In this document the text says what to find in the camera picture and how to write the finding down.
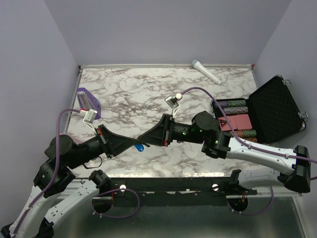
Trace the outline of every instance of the case lid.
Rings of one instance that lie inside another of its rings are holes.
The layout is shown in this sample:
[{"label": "case lid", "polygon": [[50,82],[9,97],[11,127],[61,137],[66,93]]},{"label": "case lid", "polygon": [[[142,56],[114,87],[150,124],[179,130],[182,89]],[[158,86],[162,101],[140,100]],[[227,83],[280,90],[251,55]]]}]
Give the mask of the case lid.
[{"label": "case lid", "polygon": [[259,143],[271,144],[306,128],[282,76],[277,75],[247,100]]}]

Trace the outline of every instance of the white microphone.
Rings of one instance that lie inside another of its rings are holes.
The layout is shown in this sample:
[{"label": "white microphone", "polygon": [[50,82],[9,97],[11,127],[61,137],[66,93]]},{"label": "white microphone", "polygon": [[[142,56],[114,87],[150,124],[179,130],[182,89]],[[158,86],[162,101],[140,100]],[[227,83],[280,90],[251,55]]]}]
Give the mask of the white microphone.
[{"label": "white microphone", "polygon": [[193,60],[192,65],[195,69],[199,70],[201,73],[210,78],[216,84],[221,84],[221,80],[214,76],[212,73],[210,73],[205,67],[203,67],[199,61]]}]

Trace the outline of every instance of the gray wall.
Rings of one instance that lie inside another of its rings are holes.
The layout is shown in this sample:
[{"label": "gray wall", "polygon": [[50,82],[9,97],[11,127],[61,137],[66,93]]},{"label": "gray wall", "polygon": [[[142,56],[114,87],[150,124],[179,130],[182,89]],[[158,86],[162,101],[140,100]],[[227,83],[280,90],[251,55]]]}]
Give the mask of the gray wall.
[{"label": "gray wall", "polygon": [[[258,60],[255,73],[262,85],[276,74],[292,82],[292,95],[300,110],[307,111],[307,129],[280,143],[283,147],[298,144],[308,147],[311,158],[317,160],[317,1],[293,0],[276,31]],[[317,175],[314,164],[312,176]],[[317,182],[312,192],[304,196],[312,224],[317,223]]]},{"label": "gray wall", "polygon": [[0,227],[30,195],[78,66],[43,0],[1,0]]},{"label": "gray wall", "polygon": [[255,63],[290,0],[46,0],[80,65]]}]

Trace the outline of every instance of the marble table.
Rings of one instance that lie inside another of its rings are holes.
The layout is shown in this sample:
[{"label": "marble table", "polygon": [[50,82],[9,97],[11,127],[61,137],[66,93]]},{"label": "marble table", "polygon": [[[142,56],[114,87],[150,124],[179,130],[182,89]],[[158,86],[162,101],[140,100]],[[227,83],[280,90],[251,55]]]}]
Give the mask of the marble table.
[{"label": "marble table", "polygon": [[[217,85],[191,67],[118,67],[83,69],[79,87],[87,88],[102,106],[102,118],[94,126],[104,124],[116,134],[136,138],[161,118],[171,113],[164,99],[189,87],[207,89],[217,99],[247,97],[256,90],[252,71],[248,67],[210,67],[221,79]],[[175,120],[191,123],[192,117],[201,111],[212,112],[210,98],[193,90],[184,95]],[[72,136],[85,141],[93,132],[73,114],[68,127]],[[108,159],[102,155],[102,169],[109,177],[221,177],[229,176],[235,169],[259,169],[262,166],[245,161],[213,159],[201,152],[202,145],[171,143],[168,147],[145,147],[143,152],[131,147],[124,153]],[[98,166],[100,160],[87,163]],[[74,173],[86,178],[93,170],[83,166]]]}]

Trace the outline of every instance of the blue tag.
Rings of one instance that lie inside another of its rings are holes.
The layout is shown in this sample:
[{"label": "blue tag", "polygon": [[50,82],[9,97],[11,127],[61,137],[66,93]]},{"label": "blue tag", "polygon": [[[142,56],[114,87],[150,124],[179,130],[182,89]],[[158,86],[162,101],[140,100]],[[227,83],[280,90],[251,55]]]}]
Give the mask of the blue tag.
[{"label": "blue tag", "polygon": [[138,151],[140,151],[140,152],[144,151],[144,146],[143,145],[135,144],[134,146],[135,146],[135,148],[137,148]]}]

